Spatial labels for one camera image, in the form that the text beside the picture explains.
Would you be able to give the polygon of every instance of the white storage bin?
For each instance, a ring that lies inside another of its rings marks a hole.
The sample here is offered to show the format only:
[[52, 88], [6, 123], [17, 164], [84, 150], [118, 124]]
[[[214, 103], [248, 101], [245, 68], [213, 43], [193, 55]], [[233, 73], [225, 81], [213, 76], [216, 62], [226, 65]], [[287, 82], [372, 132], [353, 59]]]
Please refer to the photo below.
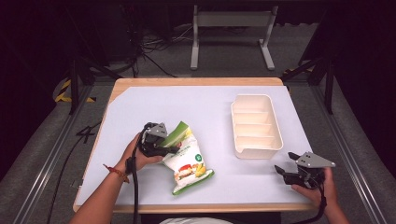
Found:
[[271, 159], [283, 141], [268, 95], [237, 95], [231, 106], [235, 155], [240, 159]]

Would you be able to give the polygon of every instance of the person's left hand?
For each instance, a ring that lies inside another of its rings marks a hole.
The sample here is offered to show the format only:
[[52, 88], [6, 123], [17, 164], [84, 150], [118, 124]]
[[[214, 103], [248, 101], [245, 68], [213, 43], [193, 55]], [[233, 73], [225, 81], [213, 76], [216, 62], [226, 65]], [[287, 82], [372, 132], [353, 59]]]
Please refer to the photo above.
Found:
[[[115, 166], [116, 169], [125, 173], [125, 170], [126, 170], [125, 162], [128, 158], [130, 158], [132, 156], [132, 153], [134, 151], [134, 146], [136, 145], [138, 136], [139, 136], [139, 133], [134, 137], [134, 139], [125, 148], [125, 150], [120, 158], [120, 161]], [[146, 157], [139, 150], [139, 148], [136, 149], [136, 170], [142, 169], [147, 164], [157, 163], [162, 160], [163, 160], [162, 156]]]

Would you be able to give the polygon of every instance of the red bracelet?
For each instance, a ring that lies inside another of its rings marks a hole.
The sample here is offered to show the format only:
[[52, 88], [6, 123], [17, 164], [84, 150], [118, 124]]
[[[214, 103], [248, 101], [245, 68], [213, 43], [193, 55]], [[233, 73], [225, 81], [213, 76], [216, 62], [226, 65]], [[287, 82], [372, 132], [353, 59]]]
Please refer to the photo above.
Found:
[[128, 183], [128, 184], [129, 184], [128, 175], [126, 175], [125, 173], [123, 173], [123, 172], [117, 170], [116, 168], [109, 167], [109, 166], [106, 166], [106, 165], [104, 165], [104, 166], [107, 168], [107, 170], [108, 170], [110, 173], [111, 173], [111, 172], [114, 172], [114, 173], [118, 174], [120, 177], [122, 177], [122, 178], [124, 179], [124, 182], [125, 182], [125, 183]]

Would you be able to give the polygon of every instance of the person's right arm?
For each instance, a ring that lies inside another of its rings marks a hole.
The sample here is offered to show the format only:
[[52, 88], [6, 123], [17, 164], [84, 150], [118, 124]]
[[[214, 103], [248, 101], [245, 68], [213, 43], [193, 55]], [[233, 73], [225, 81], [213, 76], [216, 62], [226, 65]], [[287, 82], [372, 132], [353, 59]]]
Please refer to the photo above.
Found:
[[[347, 216], [338, 204], [337, 189], [332, 180], [332, 169], [329, 167], [324, 168], [324, 174], [325, 180], [323, 188], [327, 202], [327, 206], [324, 209], [324, 215], [331, 224], [348, 224], [349, 221], [347, 220]], [[311, 200], [315, 207], [319, 207], [321, 195], [318, 189], [306, 189], [298, 185], [292, 185], [291, 187]]]

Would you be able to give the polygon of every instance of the snack bag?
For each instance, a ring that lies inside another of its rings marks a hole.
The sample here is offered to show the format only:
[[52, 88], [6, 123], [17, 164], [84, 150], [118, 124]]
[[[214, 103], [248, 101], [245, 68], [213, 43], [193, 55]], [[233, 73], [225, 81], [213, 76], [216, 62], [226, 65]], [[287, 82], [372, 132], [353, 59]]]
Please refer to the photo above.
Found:
[[174, 171], [177, 185], [173, 194], [178, 195], [189, 186], [206, 180], [215, 172], [206, 169], [198, 142], [189, 125], [182, 121], [161, 143], [161, 147], [175, 146], [180, 147], [180, 150], [176, 154], [166, 155], [163, 158], [163, 163]]

